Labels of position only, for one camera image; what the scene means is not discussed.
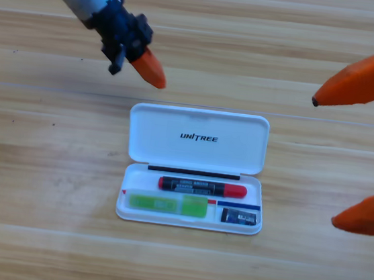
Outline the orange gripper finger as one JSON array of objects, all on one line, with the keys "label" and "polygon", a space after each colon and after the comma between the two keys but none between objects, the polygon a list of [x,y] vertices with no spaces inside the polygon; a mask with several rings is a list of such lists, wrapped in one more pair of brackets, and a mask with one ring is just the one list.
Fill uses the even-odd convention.
[{"label": "orange gripper finger", "polygon": [[334,227],[365,236],[374,236],[374,195],[331,219]]},{"label": "orange gripper finger", "polygon": [[374,101],[374,55],[348,65],[313,95],[314,106],[365,104]]}]

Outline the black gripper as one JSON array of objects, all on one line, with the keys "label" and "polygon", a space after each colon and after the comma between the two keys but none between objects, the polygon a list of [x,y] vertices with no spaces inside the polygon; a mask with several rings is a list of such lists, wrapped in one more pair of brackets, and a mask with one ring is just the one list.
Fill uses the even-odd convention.
[{"label": "black gripper", "polygon": [[107,0],[105,7],[93,13],[84,25],[101,36],[101,50],[111,62],[111,74],[120,72],[127,60],[144,81],[157,89],[166,87],[162,65],[148,48],[153,30],[144,14],[129,13],[124,0]]}]

